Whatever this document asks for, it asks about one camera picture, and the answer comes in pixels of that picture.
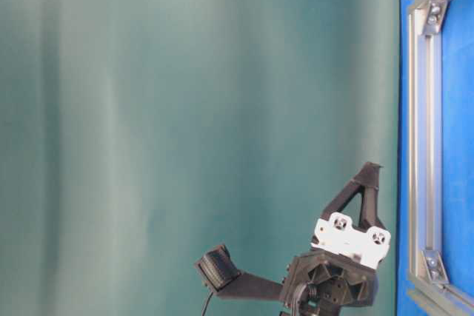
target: blue wall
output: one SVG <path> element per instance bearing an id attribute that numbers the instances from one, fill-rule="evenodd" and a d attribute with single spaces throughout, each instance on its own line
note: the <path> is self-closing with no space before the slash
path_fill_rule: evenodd
<path id="1" fill-rule="evenodd" d="M 474 0 L 452 0 L 443 26 L 443 258 L 474 295 Z"/>

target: screw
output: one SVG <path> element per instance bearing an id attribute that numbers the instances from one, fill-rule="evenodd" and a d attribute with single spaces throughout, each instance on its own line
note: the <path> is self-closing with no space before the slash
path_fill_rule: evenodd
<path id="1" fill-rule="evenodd" d="M 438 15 L 440 12 L 441 12 L 441 7 L 437 4 L 433 4 L 431 7 L 430 13 L 432 13 L 433 15 Z"/>
<path id="2" fill-rule="evenodd" d="M 372 236 L 372 239 L 375 242 L 375 244 L 383 244 L 383 242 L 385 242 L 385 235 L 381 232 L 374 233 Z"/>
<path id="3" fill-rule="evenodd" d="M 438 21 L 438 18 L 434 15 L 428 16 L 428 24 L 434 25 Z"/>
<path id="4" fill-rule="evenodd" d="M 347 220 L 345 218 L 336 218 L 334 220 L 334 227 L 336 229 L 341 229 L 341 230 L 344 230 L 346 229 L 346 225 L 347 225 Z"/>

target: white bracket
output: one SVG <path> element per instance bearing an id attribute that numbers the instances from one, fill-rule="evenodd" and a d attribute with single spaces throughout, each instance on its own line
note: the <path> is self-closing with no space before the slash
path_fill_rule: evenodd
<path id="1" fill-rule="evenodd" d="M 314 248 L 324 249 L 336 255 L 344 255 L 355 262 L 377 269 L 390 248 L 390 232 L 377 226 L 366 232 L 353 227 L 350 216 L 333 212 L 328 221 L 319 218 L 314 230 L 317 243 Z"/>

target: black 3d-printed part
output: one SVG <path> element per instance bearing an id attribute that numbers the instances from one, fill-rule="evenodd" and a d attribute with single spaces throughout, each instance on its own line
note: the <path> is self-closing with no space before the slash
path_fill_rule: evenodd
<path id="1" fill-rule="evenodd" d="M 280 283 L 237 269 L 224 244 L 206 253 L 195 267 L 211 292 L 221 299 L 278 301 L 283 287 Z"/>
<path id="2" fill-rule="evenodd" d="M 223 289 L 240 275 L 223 244 L 210 250 L 196 264 L 214 292 Z"/>
<path id="3" fill-rule="evenodd" d="M 342 212 L 351 200 L 361 194 L 362 205 L 358 229 L 367 231 L 371 226 L 385 229 L 377 216 L 378 173 L 381 166 L 367 162 L 361 171 L 352 178 L 339 194 L 326 206 L 321 218 L 328 221 L 333 212 Z"/>

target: blue panel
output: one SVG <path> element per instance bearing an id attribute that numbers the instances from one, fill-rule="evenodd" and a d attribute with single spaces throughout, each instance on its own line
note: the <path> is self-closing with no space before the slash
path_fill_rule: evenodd
<path id="1" fill-rule="evenodd" d="M 425 315 L 408 297 L 413 288 L 408 281 L 408 0 L 401 2 L 401 81 L 400 81 L 400 205 L 398 225 L 397 314 Z"/>
<path id="2" fill-rule="evenodd" d="M 443 256 L 474 295 L 474 0 L 453 0 L 443 28 Z"/>

